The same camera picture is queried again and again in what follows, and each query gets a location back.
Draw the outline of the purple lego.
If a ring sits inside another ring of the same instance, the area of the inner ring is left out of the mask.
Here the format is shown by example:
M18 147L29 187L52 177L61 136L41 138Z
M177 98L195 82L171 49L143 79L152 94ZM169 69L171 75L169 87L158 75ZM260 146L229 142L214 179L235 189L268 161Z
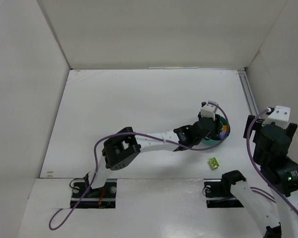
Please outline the purple lego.
M225 138L225 135L226 135L226 132L224 131L220 132L220 135L219 135L220 140Z

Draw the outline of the light green rounded lego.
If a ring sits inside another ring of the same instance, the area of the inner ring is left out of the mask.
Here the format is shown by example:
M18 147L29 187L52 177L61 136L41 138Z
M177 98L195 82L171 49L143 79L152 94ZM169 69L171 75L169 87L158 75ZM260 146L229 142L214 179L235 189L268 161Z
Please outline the light green rounded lego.
M216 170L220 166L215 157L209 159L208 163L209 163L209 166L210 166L211 170Z

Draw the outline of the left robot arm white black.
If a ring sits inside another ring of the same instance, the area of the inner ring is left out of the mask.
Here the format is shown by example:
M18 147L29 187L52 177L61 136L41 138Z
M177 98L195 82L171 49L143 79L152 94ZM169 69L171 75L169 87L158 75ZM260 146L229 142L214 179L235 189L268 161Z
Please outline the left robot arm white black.
M96 166L94 175L85 176L85 186L98 189L105 185L112 171L126 168L140 153L151 151L194 150L194 146L206 137L219 136L222 127L221 117L198 116L193 125L185 125L174 130L143 134L125 127L112 136L107 136L101 151L102 161Z

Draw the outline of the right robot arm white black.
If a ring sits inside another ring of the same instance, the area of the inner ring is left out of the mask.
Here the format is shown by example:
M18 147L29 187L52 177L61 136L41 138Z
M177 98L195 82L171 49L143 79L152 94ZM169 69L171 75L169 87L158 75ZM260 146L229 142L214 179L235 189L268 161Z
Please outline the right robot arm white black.
M241 202L265 238L298 238L298 163L288 156L298 126L289 121L290 110L275 106L249 116L244 132L250 162L269 186L278 215L254 195L240 171L221 179L224 190Z

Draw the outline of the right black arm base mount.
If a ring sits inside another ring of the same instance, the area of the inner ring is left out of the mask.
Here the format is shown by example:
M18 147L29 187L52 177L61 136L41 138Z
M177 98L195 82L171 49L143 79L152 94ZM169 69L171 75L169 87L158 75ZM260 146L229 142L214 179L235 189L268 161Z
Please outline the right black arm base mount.
M225 192L219 180L204 181L202 193L207 208L243 208L241 202L230 192Z

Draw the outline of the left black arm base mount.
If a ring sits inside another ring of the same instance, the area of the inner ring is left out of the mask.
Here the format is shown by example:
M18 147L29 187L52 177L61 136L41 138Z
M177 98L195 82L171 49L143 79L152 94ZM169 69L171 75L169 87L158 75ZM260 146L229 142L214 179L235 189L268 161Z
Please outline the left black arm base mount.
M70 208L74 208L89 185L88 174L83 178L74 178L69 187L72 190ZM91 188L76 207L77 209L115 209L117 179L108 179L103 187Z

